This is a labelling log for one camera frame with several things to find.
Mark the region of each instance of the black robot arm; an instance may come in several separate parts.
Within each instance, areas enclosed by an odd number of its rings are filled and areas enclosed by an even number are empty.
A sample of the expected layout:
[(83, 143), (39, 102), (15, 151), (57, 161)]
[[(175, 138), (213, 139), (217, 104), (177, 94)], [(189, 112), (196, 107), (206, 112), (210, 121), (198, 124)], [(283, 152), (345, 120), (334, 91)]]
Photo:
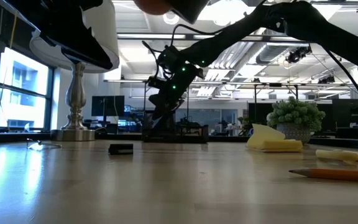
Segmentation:
[(358, 37), (330, 24), (310, 3), (284, 2), (271, 6), (260, 4), (253, 13), (225, 27), (214, 37), (201, 40), (181, 51), (174, 46), (165, 48), (157, 63), (164, 70), (170, 71), (172, 77), (168, 80), (157, 77), (149, 79), (149, 86), (160, 90), (149, 98), (155, 105), (153, 119), (160, 118), (181, 105), (181, 96), (194, 78), (203, 77), (202, 70), (196, 65), (207, 67), (221, 52), (260, 27), (317, 43), (358, 65)]

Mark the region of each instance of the pencil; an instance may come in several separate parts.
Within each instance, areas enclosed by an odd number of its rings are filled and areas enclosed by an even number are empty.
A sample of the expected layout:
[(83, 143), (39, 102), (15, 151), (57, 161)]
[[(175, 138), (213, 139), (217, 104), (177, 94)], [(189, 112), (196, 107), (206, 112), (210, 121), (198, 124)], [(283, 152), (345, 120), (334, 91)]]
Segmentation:
[(299, 169), (290, 172), (311, 178), (358, 181), (358, 170)]

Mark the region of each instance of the ceiling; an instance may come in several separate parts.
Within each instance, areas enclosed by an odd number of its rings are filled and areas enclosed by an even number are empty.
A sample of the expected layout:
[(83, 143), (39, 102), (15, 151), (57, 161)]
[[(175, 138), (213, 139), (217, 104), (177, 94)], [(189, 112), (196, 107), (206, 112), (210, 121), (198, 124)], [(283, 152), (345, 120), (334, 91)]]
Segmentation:
[[(113, 1), (116, 8), (117, 32), (120, 33), (139, 33), (139, 34), (171, 34), (175, 25), (167, 24), (163, 16), (146, 15), (140, 11), (132, 1)], [(324, 15), (326, 8), (330, 6), (320, 6), (323, 9), (320, 11)], [(358, 13), (356, 10), (358, 6), (342, 6), (329, 18), (329, 22), (345, 29), (355, 35), (358, 35)], [(219, 15), (227, 16), (227, 9), (221, 9)], [(168, 14), (167, 18), (173, 18), (173, 15)], [(186, 22), (181, 19), (177, 24)], [(212, 32), (221, 29), (222, 26), (216, 25), (214, 21), (197, 21), (192, 25), (193, 28), (205, 32)], [(259, 30), (260, 34), (271, 34), (271, 32)], [(187, 34), (191, 31), (179, 28), (177, 34)], [(169, 45), (167, 40), (148, 40), (147, 43), (154, 49), (163, 49), (165, 45)], [(194, 40), (176, 40), (174, 45), (179, 49), (184, 49), (194, 44)], [(252, 51), (259, 50), (261, 43), (242, 43), (242, 45), (234, 45), (226, 54), (222, 54), (218, 65), (223, 65), (224, 68), (229, 68), (230, 71), (221, 70), (212, 80), (219, 81), (219, 79), (231, 80), (234, 82), (250, 82), (257, 77), (261, 82), (312, 82), (316, 83), (319, 77), (326, 77), (330, 71), (334, 71), (335, 75), (344, 82), (349, 79), (346, 74), (339, 69), (334, 60), (317, 44), (311, 44), (313, 54), (300, 60), (296, 64), (288, 64), (285, 62), (285, 57), (291, 49), (295, 47), (277, 47), (281, 52), (275, 55), (275, 60), (267, 66), (257, 68), (255, 74), (243, 75), (241, 68), (249, 63), (249, 57)], [(122, 74), (126, 80), (145, 80), (153, 75), (156, 70), (156, 64), (153, 56), (142, 45), (141, 40), (119, 40), (119, 49), (122, 62)], [(342, 60), (346, 68), (355, 67), (346, 60)], [(225, 67), (225, 65), (233, 64), (233, 67)], [(205, 69), (204, 74), (208, 74), (208, 68)]]

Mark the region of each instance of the computer monitor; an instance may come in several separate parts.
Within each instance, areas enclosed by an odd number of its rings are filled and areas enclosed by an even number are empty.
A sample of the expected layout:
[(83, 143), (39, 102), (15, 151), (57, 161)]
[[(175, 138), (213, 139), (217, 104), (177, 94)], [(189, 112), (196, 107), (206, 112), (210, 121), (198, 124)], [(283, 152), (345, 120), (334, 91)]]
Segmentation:
[(333, 115), (339, 128), (358, 124), (358, 99), (333, 99)]
[(92, 116), (124, 116), (124, 96), (92, 96)]

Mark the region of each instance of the small black box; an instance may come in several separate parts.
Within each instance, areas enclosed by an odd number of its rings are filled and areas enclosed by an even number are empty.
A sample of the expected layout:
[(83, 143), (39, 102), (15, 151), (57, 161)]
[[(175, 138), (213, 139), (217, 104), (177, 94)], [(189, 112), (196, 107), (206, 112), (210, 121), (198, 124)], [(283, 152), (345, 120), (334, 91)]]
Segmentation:
[(133, 144), (110, 144), (110, 155), (128, 155), (134, 153)]

